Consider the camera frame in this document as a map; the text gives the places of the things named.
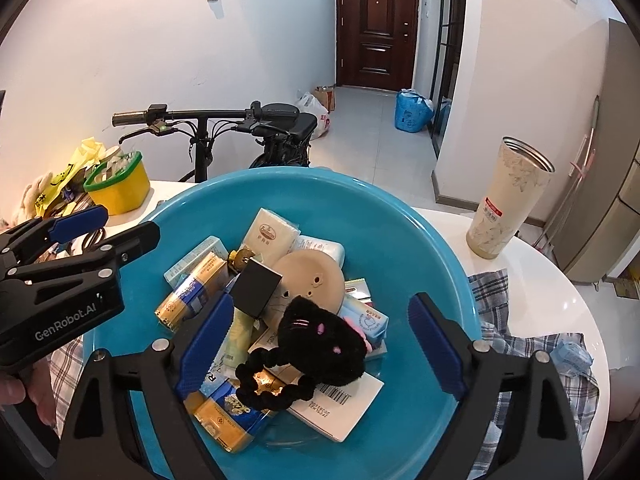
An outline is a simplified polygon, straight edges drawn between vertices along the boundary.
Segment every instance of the red label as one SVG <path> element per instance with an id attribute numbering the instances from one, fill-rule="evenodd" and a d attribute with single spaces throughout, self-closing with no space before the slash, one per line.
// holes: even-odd
<path id="1" fill-rule="evenodd" d="M 495 205 L 493 205 L 489 198 L 486 199 L 486 204 L 489 206 L 489 209 L 491 209 L 491 211 L 496 213 L 498 216 L 502 216 L 502 211 L 500 211 Z"/>

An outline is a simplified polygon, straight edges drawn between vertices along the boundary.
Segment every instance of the yellow plastic bag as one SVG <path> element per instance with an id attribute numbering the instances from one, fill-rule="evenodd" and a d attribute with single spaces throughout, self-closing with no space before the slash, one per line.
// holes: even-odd
<path id="1" fill-rule="evenodd" d="M 65 171 L 55 175 L 51 179 L 51 184 L 36 199 L 36 214 L 44 216 L 47 207 L 57 198 L 66 184 L 78 174 L 78 171 L 100 164 L 100 159 L 104 158 L 105 152 L 104 144 L 97 142 L 93 137 L 83 140 L 71 156 Z"/>

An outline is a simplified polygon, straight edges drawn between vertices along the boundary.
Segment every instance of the black plush cat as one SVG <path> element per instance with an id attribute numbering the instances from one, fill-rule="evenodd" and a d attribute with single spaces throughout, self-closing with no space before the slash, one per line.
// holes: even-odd
<path id="1" fill-rule="evenodd" d="M 281 411 L 299 399 L 311 400 L 316 384 L 344 386 L 362 377 L 367 348 L 363 337 L 345 320 L 298 296 L 287 307 L 278 327 L 277 348 L 258 348 L 236 368 L 238 399 L 256 410 Z M 256 394 L 254 374 L 263 368 L 291 364 L 304 375 L 279 395 Z"/>

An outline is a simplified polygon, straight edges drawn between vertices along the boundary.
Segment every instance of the round white table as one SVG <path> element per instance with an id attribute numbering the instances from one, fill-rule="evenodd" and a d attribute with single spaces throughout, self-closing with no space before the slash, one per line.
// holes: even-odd
<path id="1" fill-rule="evenodd" d="M 596 322 L 587 304 L 560 270 L 529 244 L 514 238 L 495 260 L 477 256 L 466 244 L 471 218 L 416 209 L 440 233 L 456 254 L 468 276 L 507 269 L 509 275 L 509 330 L 517 337 L 561 332 L 584 334 L 593 357 L 592 371 L 600 397 L 587 441 L 582 450 L 584 477 L 596 462 L 609 416 L 609 365 Z"/>

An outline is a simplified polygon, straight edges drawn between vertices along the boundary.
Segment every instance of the blue plastic basin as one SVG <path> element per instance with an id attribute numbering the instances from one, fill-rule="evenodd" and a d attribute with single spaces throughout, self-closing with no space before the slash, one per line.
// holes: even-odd
<path id="1" fill-rule="evenodd" d="M 229 250 L 238 247 L 261 207 L 299 224 L 304 234 L 344 245 L 345 277 L 366 278 L 374 302 L 390 318 L 388 354 L 368 367 L 385 386 L 341 444 L 281 413 L 237 455 L 223 451 L 199 428 L 207 447 L 230 480 L 413 480 L 456 403 L 438 387 L 409 327 L 409 298 L 427 292 L 472 339 L 480 336 L 479 323 L 462 266 L 436 230 L 403 202 L 354 178 L 306 168 L 247 170 L 164 204 L 148 218 L 160 226 L 158 248 L 122 269 L 126 309 L 86 338 L 85 358 L 94 348 L 114 355 L 140 352 L 166 337 L 154 316 L 170 292 L 163 273 L 209 235 L 219 236 Z M 157 473 L 173 478 L 142 394 L 133 397 L 151 463 Z"/>

